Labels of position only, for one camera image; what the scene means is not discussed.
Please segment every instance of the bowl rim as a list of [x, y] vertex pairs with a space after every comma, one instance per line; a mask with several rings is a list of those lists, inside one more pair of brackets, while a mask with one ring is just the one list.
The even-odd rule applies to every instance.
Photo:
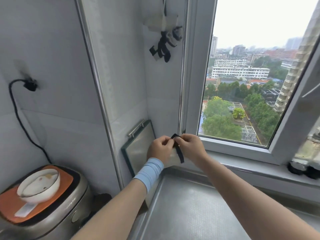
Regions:
[[20, 198], [26, 199], [26, 198], [30, 198], [30, 197], [34, 197], [34, 196], [36, 196], [36, 195], [42, 194], [42, 193], [45, 192], [46, 190], [50, 189], [50, 188], [55, 184], [55, 182], [58, 180], [58, 178], [60, 177], [60, 172], [59, 172], [58, 170], [54, 169], [54, 168], [47, 168], [47, 169], [55, 170], [55, 171], [58, 172], [58, 177], [57, 177], [56, 180], [52, 183], [52, 185], [50, 185], [50, 187], [46, 188], [44, 191], [42, 191], [42, 192], [40, 192], [40, 193], [36, 193], [36, 194], [33, 194], [33, 195], [29, 195], [29, 196], [22, 196], [22, 195], [19, 195], [19, 194], [18, 194], [18, 189], [19, 189], [20, 185], [23, 183], [23, 181], [22, 181], [22, 182], [20, 183], [20, 185], [18, 186], [18, 188], [17, 188], [17, 195], [18, 195]]

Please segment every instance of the glass pane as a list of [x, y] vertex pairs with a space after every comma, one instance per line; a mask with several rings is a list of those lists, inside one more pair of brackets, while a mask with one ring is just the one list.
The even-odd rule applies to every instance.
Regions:
[[267, 147], [319, 33], [318, 0], [218, 0], [198, 135]]
[[311, 129], [306, 141], [299, 148], [294, 158], [320, 161], [320, 118]]

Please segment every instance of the person's left hand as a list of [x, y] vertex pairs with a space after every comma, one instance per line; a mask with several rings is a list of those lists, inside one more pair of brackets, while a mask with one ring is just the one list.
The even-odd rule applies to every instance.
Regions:
[[148, 152], [146, 154], [147, 159], [154, 157], [162, 161], [165, 164], [169, 158], [174, 146], [174, 139], [168, 136], [162, 136], [155, 139], [149, 146]]

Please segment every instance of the white bowl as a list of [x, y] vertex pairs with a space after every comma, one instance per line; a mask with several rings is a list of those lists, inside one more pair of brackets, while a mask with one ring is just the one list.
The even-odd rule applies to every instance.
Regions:
[[[46, 175], [51, 174], [54, 177], [52, 181], [45, 181]], [[17, 195], [25, 202], [41, 203], [49, 200], [58, 191], [60, 186], [60, 174], [55, 169], [44, 169], [31, 174], [19, 185]]]

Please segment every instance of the cityscape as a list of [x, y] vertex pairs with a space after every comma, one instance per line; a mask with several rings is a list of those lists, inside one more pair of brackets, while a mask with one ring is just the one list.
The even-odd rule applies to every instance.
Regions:
[[199, 135], [268, 146], [320, 33], [317, 4], [303, 37], [282, 47], [217, 48], [212, 36]]

